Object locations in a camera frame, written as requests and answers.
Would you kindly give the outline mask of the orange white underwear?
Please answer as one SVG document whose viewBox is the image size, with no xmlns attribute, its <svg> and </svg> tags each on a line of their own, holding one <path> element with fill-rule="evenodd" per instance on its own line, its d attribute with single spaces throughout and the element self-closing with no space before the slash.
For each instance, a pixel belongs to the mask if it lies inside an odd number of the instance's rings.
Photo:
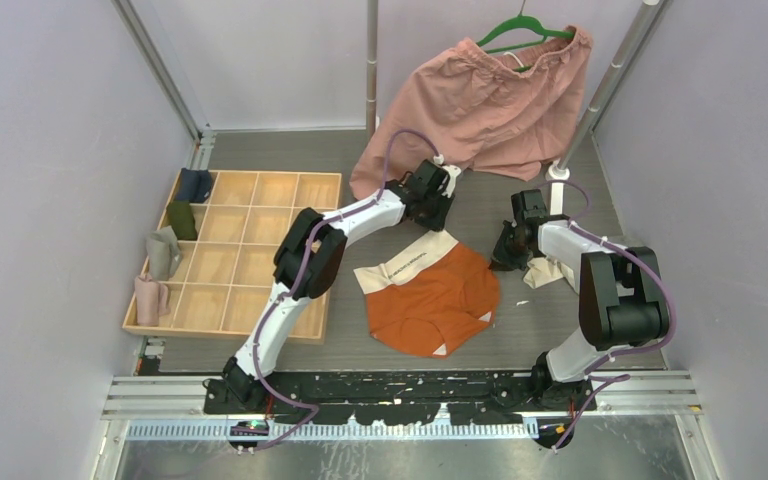
<svg viewBox="0 0 768 480">
<path fill-rule="evenodd" d="M 500 285 L 485 258 L 445 230 L 354 270 L 370 336 L 408 355 L 445 358 L 490 327 Z"/>
</svg>

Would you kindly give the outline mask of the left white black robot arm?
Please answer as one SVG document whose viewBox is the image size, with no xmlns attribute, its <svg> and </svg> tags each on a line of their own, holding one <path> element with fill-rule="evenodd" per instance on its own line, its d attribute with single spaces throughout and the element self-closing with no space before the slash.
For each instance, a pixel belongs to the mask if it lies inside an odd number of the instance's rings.
<svg viewBox="0 0 768 480">
<path fill-rule="evenodd" d="M 415 171 L 386 181 L 346 207 L 327 213 L 310 207 L 300 211 L 274 255 L 274 282 L 254 331 L 223 367 L 232 404 L 244 413 L 264 406 L 263 381 L 273 373 L 302 313 L 335 282 L 347 248 L 405 220 L 442 230 L 461 175 L 461 168 L 439 158 L 424 160 Z"/>
</svg>

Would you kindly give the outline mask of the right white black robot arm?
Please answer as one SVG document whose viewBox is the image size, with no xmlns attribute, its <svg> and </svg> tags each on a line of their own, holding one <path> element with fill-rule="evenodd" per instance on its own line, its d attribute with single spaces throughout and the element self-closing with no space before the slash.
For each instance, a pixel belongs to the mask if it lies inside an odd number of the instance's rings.
<svg viewBox="0 0 768 480">
<path fill-rule="evenodd" d="M 615 244 L 551 214 L 538 189 L 513 194 L 511 206 L 491 270 L 521 270 L 532 288 L 564 279 L 578 296 L 577 329 L 538 357 L 528 381 L 530 398 L 556 409 L 581 395 L 589 374 L 611 358 L 670 339 L 670 304 L 653 250 Z"/>
</svg>

